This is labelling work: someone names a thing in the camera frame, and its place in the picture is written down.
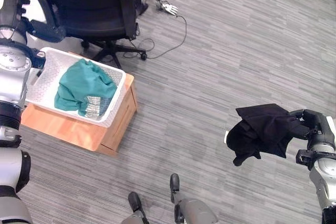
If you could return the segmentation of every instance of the cable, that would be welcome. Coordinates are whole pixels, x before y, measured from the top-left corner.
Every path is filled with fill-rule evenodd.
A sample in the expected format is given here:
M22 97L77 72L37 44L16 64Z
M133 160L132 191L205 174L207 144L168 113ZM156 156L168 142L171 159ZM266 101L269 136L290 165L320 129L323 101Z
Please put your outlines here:
M155 57L147 57L147 59L157 59L157 58L159 58L159 57L165 55L166 53L168 53L168 52L170 52L170 51L172 51L172 50L174 50L174 49L176 49L176 48L178 48L178 47L180 47L180 46L183 45L183 43L185 42L185 38L187 37L187 20L186 20L183 16L181 16L181 15L176 15L176 16L175 16L175 18L178 18L178 17L182 18L182 19L184 20L184 22L185 22L185 34L184 34L184 38L183 38L182 42L181 42L179 45L177 45L176 47L173 47L173 48L171 48L171 49L169 49L169 50L163 52L162 54L160 54L160 55L158 55L158 56L155 56ZM134 48L138 49L138 48L140 47L140 45L141 45L144 41L146 41L146 40L150 40L150 41L153 42L153 47L152 47L151 49L149 49L149 50L146 50L147 52L149 52L149 51L153 50L154 47L155 47L155 42L154 42L154 40L151 39L151 38L146 38L146 39L142 40L142 41L139 43L138 46L136 46L136 45L135 45L133 42L131 42L131 41L130 41L130 43L132 44L132 46L133 46ZM131 56L131 57L126 57L126 52L125 52L125 53L123 54L123 56L124 56L125 58L127 58L127 59L132 59L132 58L135 58L136 56L138 56L138 54L140 54L140 53L137 52L136 55L133 55L133 56Z
M183 43L185 42L185 38L187 37L187 21L186 21L185 18L184 18L183 16L181 16L181 15L176 15L176 16L175 16L175 18L178 18L178 17L183 18L183 20L184 20L184 22L185 22L185 34L184 34L184 38L183 38L182 42L181 42L179 45L177 45L176 47L173 47L173 48L171 48L171 49L169 49L169 50L163 52L162 54L160 54L160 55L158 55L158 56L155 56L155 57L147 57L147 59L157 59L157 58L159 58L159 57L165 55L166 53L168 53L168 52L170 52L170 51L172 51L172 50L174 50L174 49L176 49L176 48L178 48L178 47L180 47L180 46L183 45Z
M130 43L132 44L132 46L133 46L135 49L138 49L138 48L140 48L141 44L144 43L146 40L149 40L149 41L151 41L151 42L153 43L152 48L146 50L146 52L152 51L152 50L154 49L154 47L155 47L155 42L154 42L154 40L151 39L151 38L143 39L143 40L139 43L138 46L136 46L132 41L130 41ZM128 53L128 52L124 52L124 54L123 54L123 56L124 56L125 58L127 58L127 59L135 58L135 57L138 56L138 54L140 54L139 52L137 52L137 53L135 53L135 55L127 57L127 56L126 56L127 53Z
M16 29L18 28L19 24L20 24L20 22L17 23L17 25L16 25L16 27L15 27L15 29L14 29L14 31L13 31L11 37L9 38L9 40L12 39L12 37L13 37L14 33L16 32Z

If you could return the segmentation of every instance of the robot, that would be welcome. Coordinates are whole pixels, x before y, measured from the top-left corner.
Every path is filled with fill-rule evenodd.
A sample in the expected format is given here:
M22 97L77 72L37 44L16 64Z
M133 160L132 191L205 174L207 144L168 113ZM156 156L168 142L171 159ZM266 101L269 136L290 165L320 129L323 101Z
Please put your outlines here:
M42 3L47 23L28 20L22 6L29 0L0 1L0 221L2 223L33 223L27 207L16 195L29 181L30 156L18 147L21 113L26 98L26 82L31 68L42 69L43 52L27 47L26 33L40 39L59 42L65 38L62 27L48 18L52 12ZM336 129L331 117L300 110L292 112L311 128L307 150L299 150L297 163L310 171L323 212L323 222L336 223ZM170 180L171 201L175 205L175 222L189 224L216 223L217 217L202 201L187 198L180 192L180 180ZM133 214L123 224L148 223L136 193L129 195Z

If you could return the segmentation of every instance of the wooden drawer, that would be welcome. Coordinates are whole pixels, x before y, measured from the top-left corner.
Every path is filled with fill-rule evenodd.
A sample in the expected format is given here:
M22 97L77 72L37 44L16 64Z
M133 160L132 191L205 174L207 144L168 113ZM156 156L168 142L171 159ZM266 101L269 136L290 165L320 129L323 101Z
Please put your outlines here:
M101 145L116 151L135 112L136 106L132 90L129 89L119 107L112 125L108 128L102 139Z

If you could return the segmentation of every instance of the chair armrest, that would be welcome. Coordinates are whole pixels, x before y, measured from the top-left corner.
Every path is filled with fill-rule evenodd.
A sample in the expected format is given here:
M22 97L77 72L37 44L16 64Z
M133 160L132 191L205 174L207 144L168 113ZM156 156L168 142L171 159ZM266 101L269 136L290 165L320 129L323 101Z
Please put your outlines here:
M55 17L52 13L52 8L49 5L48 1L38 0L38 2L43 10L44 16L46 18L46 23L52 27L55 27L56 26Z
M126 36L131 40L135 39L137 33L136 6L141 4L141 0L120 0L120 3Z

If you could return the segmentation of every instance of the power cord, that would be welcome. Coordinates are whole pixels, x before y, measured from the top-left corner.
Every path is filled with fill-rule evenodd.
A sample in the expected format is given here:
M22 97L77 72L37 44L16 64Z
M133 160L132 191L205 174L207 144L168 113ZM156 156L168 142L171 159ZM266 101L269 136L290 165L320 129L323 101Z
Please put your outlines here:
M155 47L155 42L154 42L154 40L151 39L151 38L143 39L143 40L139 43L138 46L136 46L132 41L130 41L130 43L132 44L132 46L133 46L134 48L138 49L138 48L140 47L140 45L141 45L142 43L144 43L146 40L149 40L149 41L151 41L151 42L153 43L152 48L146 50L146 52L152 51L152 50L154 49L154 47ZM132 59L132 58L137 57L139 53L137 52L135 55L133 55L133 56L129 56L129 57L127 57L126 54L127 54L127 52L124 52L124 54L123 54L123 56L124 56L125 58L127 58L127 59Z
M183 43L185 42L185 39L186 39L186 37L187 37L187 20L186 20L183 16L181 16L181 15L176 15L176 16L175 16L175 18L179 18L179 17L182 18L182 19L184 20L184 22L185 22L185 34L184 34L184 38L183 38L182 42L181 42L180 44L178 44L176 47L173 47L173 48L171 48L171 49L168 49L167 51L161 53L161 54L158 55L158 56L155 56L155 57L147 57L147 59L157 59L157 58L159 58L159 57L165 55L166 53L168 53L168 52L170 52L170 51L172 51L172 50L174 50L174 49L176 49L176 48L178 48L178 47L180 47L180 46L183 45ZM147 52L149 52L149 51L153 50L154 47L155 47L155 42L154 42L154 40L151 39L151 38L146 38L146 39L142 40L142 41L139 43L138 46L136 46L136 45L135 45L133 42L131 42L131 41L130 41L130 43L132 44L132 46L133 46L135 49L138 49L138 48L140 47L140 45L141 45L143 42L145 42L146 40L150 40L150 41L153 42L153 47L152 47L151 49L149 49L149 50L146 50ZM137 52L135 55L133 55L133 56L129 56L129 57L127 57L126 54L127 54L127 53L125 52L125 53L123 54L123 56L124 56L125 58L131 59L131 58L135 58L135 57L138 56L140 53Z

